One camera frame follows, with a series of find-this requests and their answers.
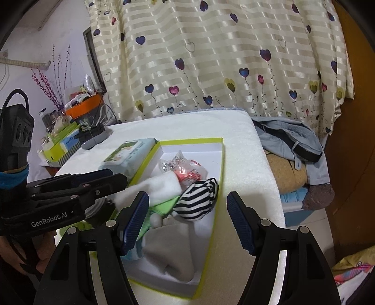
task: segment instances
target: white towel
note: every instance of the white towel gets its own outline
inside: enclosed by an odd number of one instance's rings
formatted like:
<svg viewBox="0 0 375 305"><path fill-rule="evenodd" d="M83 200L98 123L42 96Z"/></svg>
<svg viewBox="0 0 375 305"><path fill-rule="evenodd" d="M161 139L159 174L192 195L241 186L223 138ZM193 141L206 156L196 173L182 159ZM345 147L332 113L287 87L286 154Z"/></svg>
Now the white towel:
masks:
<svg viewBox="0 0 375 305"><path fill-rule="evenodd" d="M116 209L120 211L121 209L130 206L140 191L144 191L148 194L150 199L150 207L182 194L180 182L176 174L169 171L161 175L148 178L141 183L129 186L123 191L116 193L113 199Z"/></svg>

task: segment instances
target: pink heart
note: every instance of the pink heart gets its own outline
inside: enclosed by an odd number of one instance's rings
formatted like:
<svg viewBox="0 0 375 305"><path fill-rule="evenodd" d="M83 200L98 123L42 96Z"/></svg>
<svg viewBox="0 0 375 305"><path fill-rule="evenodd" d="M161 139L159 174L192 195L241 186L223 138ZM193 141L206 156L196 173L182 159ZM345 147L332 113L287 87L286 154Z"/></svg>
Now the pink heart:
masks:
<svg viewBox="0 0 375 305"><path fill-rule="evenodd" d="M172 94L172 95L176 95L178 92L179 92L179 88L177 86L174 86L174 87L169 87L169 92Z"/></svg>

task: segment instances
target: wooden furniture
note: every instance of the wooden furniture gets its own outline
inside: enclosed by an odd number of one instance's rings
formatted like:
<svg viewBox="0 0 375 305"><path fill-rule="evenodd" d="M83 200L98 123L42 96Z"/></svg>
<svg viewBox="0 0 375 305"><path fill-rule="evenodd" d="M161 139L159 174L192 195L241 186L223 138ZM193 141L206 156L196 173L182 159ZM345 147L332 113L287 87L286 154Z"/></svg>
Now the wooden furniture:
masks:
<svg viewBox="0 0 375 305"><path fill-rule="evenodd" d="M334 2L353 72L355 99L345 99L326 156L335 199L326 208L336 260L375 245L375 53Z"/></svg>

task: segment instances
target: light blue cloth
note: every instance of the light blue cloth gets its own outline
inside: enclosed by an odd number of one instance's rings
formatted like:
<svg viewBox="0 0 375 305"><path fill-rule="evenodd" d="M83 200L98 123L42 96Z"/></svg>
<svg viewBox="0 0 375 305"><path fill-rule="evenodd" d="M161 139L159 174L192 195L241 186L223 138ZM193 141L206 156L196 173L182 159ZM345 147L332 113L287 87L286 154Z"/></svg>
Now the light blue cloth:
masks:
<svg viewBox="0 0 375 305"><path fill-rule="evenodd" d="M281 202L288 203L288 202L299 202L303 201L306 197L308 189L306 187L301 187L300 189L287 193L287 194L280 194Z"/></svg>
<svg viewBox="0 0 375 305"><path fill-rule="evenodd" d="M304 161L306 164L307 184L318 185L330 182L323 147L310 127L302 122L282 117L258 117L251 119L270 129L285 131L294 143L298 142L298 144L307 151L318 155L321 153L322 156L318 162L312 163ZM295 161L296 165L298 161L301 163L301 158L298 158L283 140L265 132L258 126L255 126L255 129L265 150L284 159Z"/></svg>

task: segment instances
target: tan fabric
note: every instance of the tan fabric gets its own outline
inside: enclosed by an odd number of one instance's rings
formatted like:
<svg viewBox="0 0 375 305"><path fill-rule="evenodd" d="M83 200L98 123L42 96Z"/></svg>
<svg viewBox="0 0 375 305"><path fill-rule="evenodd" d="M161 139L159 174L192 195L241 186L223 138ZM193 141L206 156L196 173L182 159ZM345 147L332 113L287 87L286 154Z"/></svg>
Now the tan fabric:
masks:
<svg viewBox="0 0 375 305"><path fill-rule="evenodd" d="M294 192L307 183L306 165L302 164L298 171L294 168L294 162L276 156L264 150L271 171L275 177L280 194Z"/></svg>
<svg viewBox="0 0 375 305"><path fill-rule="evenodd" d="M345 271L358 267L362 264L375 265L375 246L344 257L332 267L333 276L344 273Z"/></svg>
<svg viewBox="0 0 375 305"><path fill-rule="evenodd" d="M332 132L344 97L353 97L330 0L85 3L108 96L123 122L240 107L250 116L303 121L321 137Z"/></svg>

